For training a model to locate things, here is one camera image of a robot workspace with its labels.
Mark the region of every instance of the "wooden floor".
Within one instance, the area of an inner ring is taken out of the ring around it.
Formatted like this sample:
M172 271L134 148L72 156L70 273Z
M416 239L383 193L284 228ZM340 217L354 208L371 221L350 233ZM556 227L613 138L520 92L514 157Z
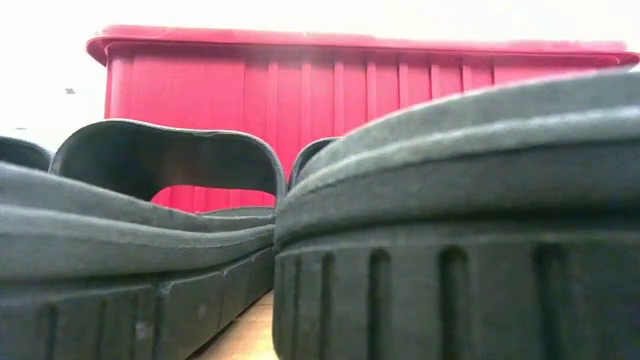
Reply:
M198 360L277 360L271 342L273 292L235 319Z

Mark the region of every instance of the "ribbed plastic side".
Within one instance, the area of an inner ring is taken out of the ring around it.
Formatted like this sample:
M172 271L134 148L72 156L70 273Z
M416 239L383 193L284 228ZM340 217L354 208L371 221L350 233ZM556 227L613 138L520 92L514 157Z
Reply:
M570 54L114 43L107 66L106 117L245 131L273 146L288 173L309 142L342 135L399 108L611 63ZM155 201L196 212L273 203L261 193L186 186L165 189Z

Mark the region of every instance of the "red plastic container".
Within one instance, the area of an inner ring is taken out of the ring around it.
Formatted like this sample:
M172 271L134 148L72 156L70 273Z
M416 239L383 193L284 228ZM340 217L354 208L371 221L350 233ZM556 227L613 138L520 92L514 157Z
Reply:
M107 66L105 117L257 135L288 171L318 138L415 103L554 74L635 65L623 43L425 43L369 36L112 26L87 50ZM187 186L155 201L186 211L272 203Z

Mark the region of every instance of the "white wall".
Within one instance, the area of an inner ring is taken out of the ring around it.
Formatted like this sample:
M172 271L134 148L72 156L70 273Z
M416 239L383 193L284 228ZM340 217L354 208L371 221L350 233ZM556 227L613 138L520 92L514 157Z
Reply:
M0 133L55 149L97 121L105 70L84 51L108 24L364 33L429 40L607 40L640 50L628 0L24 0L0 4ZM64 89L73 88L75 95Z

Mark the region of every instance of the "flip-flop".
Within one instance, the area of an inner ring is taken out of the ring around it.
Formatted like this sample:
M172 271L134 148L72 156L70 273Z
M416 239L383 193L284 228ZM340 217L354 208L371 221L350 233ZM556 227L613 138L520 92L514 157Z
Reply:
M293 168L291 169L291 175L289 176L289 189L296 184L298 177L300 176L300 170L311 160L311 158L317 154L320 150L324 149L327 145L331 144L337 139L337 137L328 137L318 139L298 153L295 161L293 162Z
M0 355L184 359L272 287L273 209L149 202L173 184L278 201L283 170L258 138L107 121L51 170L0 164Z
M0 136L0 161L47 171L51 153L30 141Z
M417 106L329 144L276 219L281 359L640 357L640 74Z

